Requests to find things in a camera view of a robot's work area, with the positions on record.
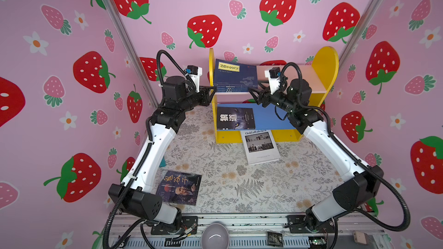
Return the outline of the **blue book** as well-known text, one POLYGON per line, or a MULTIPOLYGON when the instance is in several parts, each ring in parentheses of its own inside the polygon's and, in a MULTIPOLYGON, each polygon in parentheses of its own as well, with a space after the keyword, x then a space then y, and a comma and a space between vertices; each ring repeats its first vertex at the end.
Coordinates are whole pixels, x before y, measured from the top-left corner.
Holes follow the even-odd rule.
POLYGON ((249 92, 249 88, 258 88, 258 84, 253 85, 228 85, 228 84, 214 84, 216 91, 219 93, 243 93, 249 92))

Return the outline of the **navy book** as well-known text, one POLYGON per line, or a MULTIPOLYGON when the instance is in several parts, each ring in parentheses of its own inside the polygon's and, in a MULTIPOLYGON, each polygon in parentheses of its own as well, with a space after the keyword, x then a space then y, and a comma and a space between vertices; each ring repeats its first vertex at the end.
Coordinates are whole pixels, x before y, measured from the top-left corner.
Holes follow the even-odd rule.
POLYGON ((216 59, 214 84, 228 86, 255 86, 258 84, 257 67, 216 59))

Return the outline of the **black wolf cover book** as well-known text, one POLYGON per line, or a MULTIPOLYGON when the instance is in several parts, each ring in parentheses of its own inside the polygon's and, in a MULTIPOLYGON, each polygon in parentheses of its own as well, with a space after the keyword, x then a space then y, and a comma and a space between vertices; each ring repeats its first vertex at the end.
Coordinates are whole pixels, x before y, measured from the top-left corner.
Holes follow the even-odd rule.
POLYGON ((252 108, 218 107, 216 116, 218 130, 249 130, 255 129, 252 108))

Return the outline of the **white photo cover book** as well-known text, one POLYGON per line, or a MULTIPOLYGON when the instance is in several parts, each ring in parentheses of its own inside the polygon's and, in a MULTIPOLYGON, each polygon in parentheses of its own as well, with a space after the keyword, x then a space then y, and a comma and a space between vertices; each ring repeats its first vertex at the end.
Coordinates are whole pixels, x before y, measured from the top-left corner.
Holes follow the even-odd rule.
POLYGON ((270 130, 241 131, 248 165, 277 161, 280 153, 270 130))

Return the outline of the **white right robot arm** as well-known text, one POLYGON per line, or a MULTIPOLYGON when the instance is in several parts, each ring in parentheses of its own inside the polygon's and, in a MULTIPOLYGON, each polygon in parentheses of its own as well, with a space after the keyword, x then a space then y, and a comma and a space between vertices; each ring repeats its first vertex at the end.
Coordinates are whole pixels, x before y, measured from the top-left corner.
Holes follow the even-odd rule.
POLYGON ((291 125, 322 151, 343 180, 331 195, 306 210, 306 223, 315 227, 349 214, 374 198, 384 173, 380 167, 371 167, 353 154, 333 134, 331 120, 323 109, 303 104, 303 84, 306 82, 295 82, 299 88, 289 86, 287 92, 271 92, 270 87, 264 85, 260 89, 249 88, 248 91, 258 105, 266 107, 271 104, 285 111, 291 125))

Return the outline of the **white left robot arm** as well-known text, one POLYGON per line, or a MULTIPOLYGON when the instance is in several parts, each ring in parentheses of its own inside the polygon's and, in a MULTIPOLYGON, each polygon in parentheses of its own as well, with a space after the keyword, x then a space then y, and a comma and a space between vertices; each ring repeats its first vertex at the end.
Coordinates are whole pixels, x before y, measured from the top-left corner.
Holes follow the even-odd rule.
POLYGON ((200 86, 200 76, 172 76, 163 84, 164 93, 160 106, 146 120, 148 137, 134 166, 120 184, 112 184, 108 194, 114 201, 112 211, 122 211, 141 219, 163 222, 178 227, 181 212, 152 190, 155 176, 167 147, 178 133, 186 113, 196 106, 210 105, 215 89, 200 86))

